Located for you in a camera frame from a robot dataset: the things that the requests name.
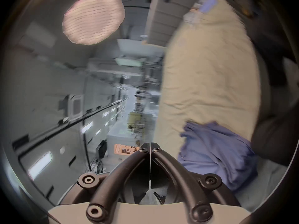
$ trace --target blue cloth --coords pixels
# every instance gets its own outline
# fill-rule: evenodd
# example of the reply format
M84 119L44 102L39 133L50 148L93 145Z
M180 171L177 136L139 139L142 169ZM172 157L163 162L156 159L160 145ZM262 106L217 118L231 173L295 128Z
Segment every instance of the blue cloth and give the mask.
M187 122L184 130L181 137L186 140L178 161L188 171L217 174L232 191L257 175L256 155L245 138L216 122Z

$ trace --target person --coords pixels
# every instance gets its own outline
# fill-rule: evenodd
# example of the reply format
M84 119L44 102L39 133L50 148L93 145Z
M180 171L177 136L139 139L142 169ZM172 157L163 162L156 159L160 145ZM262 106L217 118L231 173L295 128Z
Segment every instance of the person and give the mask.
M289 111L257 124L252 150L262 158L288 166L299 139L299 102Z

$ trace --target cable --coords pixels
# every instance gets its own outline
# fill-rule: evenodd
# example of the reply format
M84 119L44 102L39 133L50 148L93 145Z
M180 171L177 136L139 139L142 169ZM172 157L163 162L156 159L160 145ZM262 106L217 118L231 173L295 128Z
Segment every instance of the cable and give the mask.
M130 1L136 1L136 0L128 0L128 1L124 1L124 2L130 2ZM123 2L123 3L124 3L124 2Z
M124 6L124 7L137 7L137 8L145 8L145 9L150 9L150 7L141 7L141 6Z

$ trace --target fluorescent light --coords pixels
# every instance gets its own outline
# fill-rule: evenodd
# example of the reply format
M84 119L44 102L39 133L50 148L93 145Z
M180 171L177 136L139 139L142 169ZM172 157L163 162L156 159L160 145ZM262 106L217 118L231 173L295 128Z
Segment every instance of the fluorescent light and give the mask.
M114 58L114 60L116 61L116 63L118 65L137 66L137 67L142 66L142 62L137 61L137 60L131 60L131 59L126 59L126 58Z
M78 0L64 15L63 32L76 44L96 44L114 33L125 18L121 0Z
M109 112L109 110L108 110L107 112L105 112L105 113L103 114L103 117L107 116L109 113L110 113L110 112Z
M90 129L93 126L93 121L90 122L89 124L85 125L82 129L81 129L81 134L84 134L88 129Z
M41 159L39 159L33 166L28 170L29 176L34 180L37 175L51 162L51 152L47 152Z

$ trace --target screw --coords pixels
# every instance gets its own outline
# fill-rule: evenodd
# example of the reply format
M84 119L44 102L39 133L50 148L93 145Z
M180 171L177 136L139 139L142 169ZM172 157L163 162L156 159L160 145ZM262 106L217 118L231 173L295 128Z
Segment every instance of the screw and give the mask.
M93 183L95 180L92 178L92 177L85 177L84 178L84 182L86 183L86 184L91 184L91 183Z
M158 148L158 147L156 147L156 148L154 148L152 151L153 151L153 152L159 152L159 151L161 151L161 149Z
M212 209L208 205L197 206L192 211L193 219L199 222L208 221L212 217L212 215Z
M217 182L217 179L215 177L208 176L205 181L206 181L207 184L212 184L213 185Z
M147 152L147 148L142 147L141 149L139 149L140 152L142 153L146 153Z
M103 210L99 206L91 205L87 209L87 214L91 218L100 218L103 215Z

